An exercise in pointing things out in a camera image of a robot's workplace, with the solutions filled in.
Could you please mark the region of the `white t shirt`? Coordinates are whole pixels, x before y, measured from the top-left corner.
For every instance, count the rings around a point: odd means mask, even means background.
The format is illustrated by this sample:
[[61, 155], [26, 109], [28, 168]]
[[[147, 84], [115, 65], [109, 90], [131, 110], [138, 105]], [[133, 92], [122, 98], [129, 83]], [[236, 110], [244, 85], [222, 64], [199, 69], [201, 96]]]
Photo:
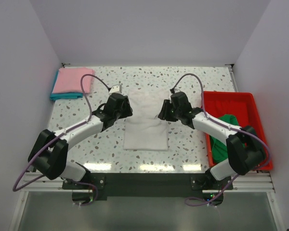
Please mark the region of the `white t shirt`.
[[168, 122], [160, 120], [167, 90], [130, 90], [128, 94], [132, 116], [125, 121], [124, 150], [167, 151]]

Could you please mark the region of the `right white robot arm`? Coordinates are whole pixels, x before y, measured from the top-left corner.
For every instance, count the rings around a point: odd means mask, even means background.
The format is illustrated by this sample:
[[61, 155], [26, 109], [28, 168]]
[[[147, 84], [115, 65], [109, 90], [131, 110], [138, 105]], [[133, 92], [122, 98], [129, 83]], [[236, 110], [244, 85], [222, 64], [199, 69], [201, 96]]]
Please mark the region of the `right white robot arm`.
[[244, 176], [267, 159], [269, 148], [251, 126], [235, 126], [210, 115], [205, 107], [192, 107], [184, 92], [165, 99], [158, 118], [168, 122], [180, 121], [191, 129], [202, 131], [226, 146], [227, 158], [205, 172], [205, 184], [216, 189], [230, 176]]

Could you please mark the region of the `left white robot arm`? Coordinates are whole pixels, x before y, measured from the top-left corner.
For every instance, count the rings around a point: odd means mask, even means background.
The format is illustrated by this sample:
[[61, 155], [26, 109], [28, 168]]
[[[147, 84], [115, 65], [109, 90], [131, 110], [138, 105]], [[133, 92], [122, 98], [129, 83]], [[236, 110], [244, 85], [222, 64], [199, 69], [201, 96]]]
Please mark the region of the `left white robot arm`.
[[58, 177], [70, 179], [78, 188], [85, 189], [90, 184], [90, 172], [81, 164], [67, 161], [69, 150], [88, 137], [107, 130], [117, 120], [130, 116], [132, 108], [128, 96], [112, 93], [106, 103], [95, 111], [91, 110], [89, 116], [80, 122], [58, 131], [43, 130], [32, 148], [28, 163], [50, 180]]

